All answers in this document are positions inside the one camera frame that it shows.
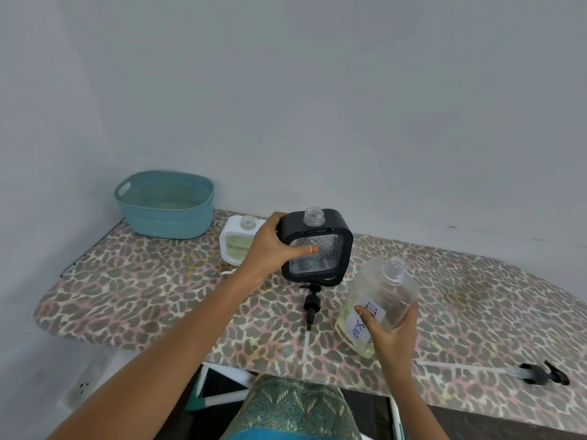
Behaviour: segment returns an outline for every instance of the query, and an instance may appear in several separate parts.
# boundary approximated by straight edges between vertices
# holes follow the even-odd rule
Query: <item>plastic basket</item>
[[[210,226],[214,184],[176,171],[142,171],[114,190],[129,227],[141,235],[191,239]]]

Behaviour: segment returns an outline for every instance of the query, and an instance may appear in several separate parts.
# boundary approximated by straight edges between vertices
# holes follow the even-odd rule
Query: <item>electrical outlet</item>
[[[96,383],[112,361],[114,353],[115,351],[110,349],[101,351],[88,363],[65,394],[62,400],[63,405],[73,411],[90,396]]]

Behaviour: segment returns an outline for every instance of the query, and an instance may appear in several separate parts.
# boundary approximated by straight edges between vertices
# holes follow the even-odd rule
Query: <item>person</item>
[[[316,253],[316,246],[286,246],[273,213],[253,238],[242,265],[165,335],[125,365],[49,436],[50,440],[156,436],[180,395],[247,295],[285,262]],[[417,334],[415,304],[394,330],[356,307],[373,338],[385,382],[410,438],[447,439],[412,380]],[[261,375],[224,438],[360,438],[339,389]]]

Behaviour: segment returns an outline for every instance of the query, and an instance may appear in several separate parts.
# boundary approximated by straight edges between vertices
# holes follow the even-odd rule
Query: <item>white soap dispenser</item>
[[[236,214],[228,218],[220,233],[222,259],[233,266],[241,265],[253,243],[257,230],[264,223],[264,219],[250,215],[239,216]]]

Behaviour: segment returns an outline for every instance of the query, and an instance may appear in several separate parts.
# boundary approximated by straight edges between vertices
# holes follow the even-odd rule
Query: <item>handwritten label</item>
[[[363,321],[361,320],[359,314],[356,312],[354,308],[355,306],[363,306],[367,308],[367,310],[371,312],[371,314],[377,320],[378,323],[381,323],[381,321],[383,321],[383,318],[385,317],[385,310],[383,310],[367,295],[360,293],[359,296],[357,296],[353,308],[350,310],[350,314],[346,318],[345,332],[346,335],[354,342],[359,344],[365,344],[368,343],[371,339],[371,334],[363,324]]]

